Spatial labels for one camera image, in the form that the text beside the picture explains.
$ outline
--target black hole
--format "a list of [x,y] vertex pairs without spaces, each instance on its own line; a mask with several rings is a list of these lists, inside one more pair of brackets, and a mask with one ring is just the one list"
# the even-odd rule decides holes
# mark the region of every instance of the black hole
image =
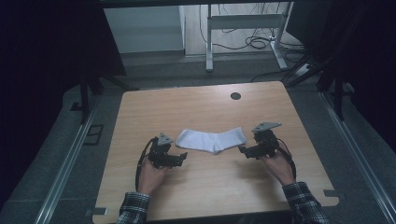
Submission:
[[241,94],[239,94],[238,92],[233,92],[233,93],[231,93],[231,98],[233,100],[239,100],[239,99],[241,99]]

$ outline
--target human hand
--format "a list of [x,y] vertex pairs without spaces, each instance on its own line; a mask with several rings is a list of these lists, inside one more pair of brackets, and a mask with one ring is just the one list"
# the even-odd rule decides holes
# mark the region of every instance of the human hand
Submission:
[[[288,152],[286,146],[282,142],[279,142],[279,146]],[[277,151],[275,156],[272,158],[263,156],[260,157],[260,159],[265,163],[268,171],[280,182],[282,186],[296,182],[288,161],[286,161],[285,156],[283,156],[280,151]]]
[[139,176],[140,179],[137,192],[151,195],[151,193],[161,185],[169,169],[169,167],[157,169],[145,158],[142,163],[142,171]]

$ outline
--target table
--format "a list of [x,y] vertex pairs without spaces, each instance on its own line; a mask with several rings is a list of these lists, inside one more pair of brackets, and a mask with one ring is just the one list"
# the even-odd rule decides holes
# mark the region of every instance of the table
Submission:
[[[233,92],[241,99],[233,100]],[[281,82],[130,91],[122,97],[96,203],[107,213],[93,216],[93,222],[117,220],[124,193],[134,191],[137,161],[150,138],[164,132],[176,141],[183,129],[223,133],[242,127],[251,147],[256,145],[251,129],[263,121],[282,123],[273,131],[293,155],[297,180],[305,181],[323,206],[337,205],[337,197],[324,194],[333,190],[332,183]],[[170,170],[153,195],[148,220],[289,209],[280,184],[264,164],[246,159],[237,147],[213,155],[174,143],[169,154],[186,151],[183,165]]]

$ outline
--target aluminum rail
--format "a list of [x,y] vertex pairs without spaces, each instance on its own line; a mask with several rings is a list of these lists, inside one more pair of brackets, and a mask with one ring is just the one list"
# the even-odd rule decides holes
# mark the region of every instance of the aluminum rail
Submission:
[[389,197],[382,183],[376,177],[373,169],[364,157],[359,145],[356,143],[346,124],[335,114],[334,110],[332,109],[332,100],[326,93],[323,92],[320,92],[319,96],[327,106],[328,112],[332,117],[332,121],[334,122],[338,132],[343,137],[350,155],[356,162],[388,223],[396,223],[396,209],[392,199]]
[[92,109],[89,114],[87,121],[78,129],[78,134],[76,135],[75,140],[73,141],[72,146],[67,152],[66,157],[64,158],[64,162],[58,174],[56,175],[54,181],[52,182],[52,186],[49,189],[49,193],[47,194],[46,199],[41,206],[40,211],[35,219],[35,224],[48,224],[50,223],[50,219],[55,211],[56,205],[61,198],[61,195],[64,191],[64,186],[70,176],[70,173],[75,164],[76,158],[78,157],[78,153],[84,143],[85,136],[87,135],[88,130],[90,129],[93,117],[96,113],[97,106],[99,105],[100,96],[93,96],[92,99]]

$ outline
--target black curtain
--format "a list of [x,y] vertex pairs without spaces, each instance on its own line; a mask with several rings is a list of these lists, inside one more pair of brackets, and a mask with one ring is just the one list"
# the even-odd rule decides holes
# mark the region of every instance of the black curtain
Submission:
[[125,71],[105,13],[94,3],[1,1],[0,17],[2,207],[81,72],[97,80]]
[[[396,1],[365,2],[367,10],[343,50],[338,71],[355,90],[351,96],[354,105],[396,152]],[[315,55],[318,61],[331,55],[347,28],[345,15],[357,4],[332,1],[323,44]]]

